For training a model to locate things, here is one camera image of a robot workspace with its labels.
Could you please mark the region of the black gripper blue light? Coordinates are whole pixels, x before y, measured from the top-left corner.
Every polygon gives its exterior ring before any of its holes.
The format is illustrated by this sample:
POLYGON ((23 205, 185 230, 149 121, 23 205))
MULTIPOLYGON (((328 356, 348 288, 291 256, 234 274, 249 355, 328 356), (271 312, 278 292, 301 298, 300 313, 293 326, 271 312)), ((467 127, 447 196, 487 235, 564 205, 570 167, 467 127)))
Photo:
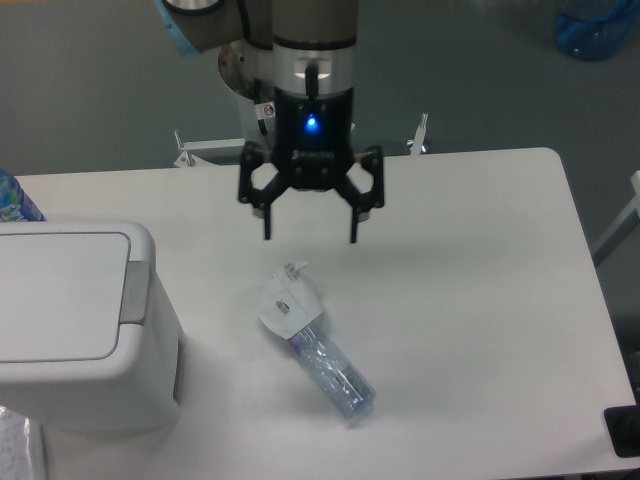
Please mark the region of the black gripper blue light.
POLYGON ((238 201, 250 204, 264 221, 264 239, 271 239, 271 206, 289 187, 328 191, 346 177, 345 199, 352 208, 350 242, 357 242, 358 224, 370 211, 385 206, 384 155, 378 145, 360 154, 358 164, 372 177, 371 188, 361 192, 346 175, 354 163, 351 121, 354 90, 309 98, 275 90, 276 140, 273 150, 246 141, 240 153, 238 201), (266 160, 277 173, 258 189, 252 175, 266 160))

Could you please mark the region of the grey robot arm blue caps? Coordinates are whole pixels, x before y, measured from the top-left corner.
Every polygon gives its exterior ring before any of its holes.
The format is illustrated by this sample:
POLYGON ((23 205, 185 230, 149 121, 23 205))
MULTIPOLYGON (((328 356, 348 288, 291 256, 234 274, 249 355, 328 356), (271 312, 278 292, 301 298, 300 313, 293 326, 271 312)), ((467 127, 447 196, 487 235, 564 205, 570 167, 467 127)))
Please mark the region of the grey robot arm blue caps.
POLYGON ((240 46, 239 76, 273 115, 239 157, 238 200, 271 237, 271 207, 288 189, 334 190, 358 225, 385 204, 380 146, 353 150, 351 126, 359 4, 356 1, 159 1, 181 53, 240 46))

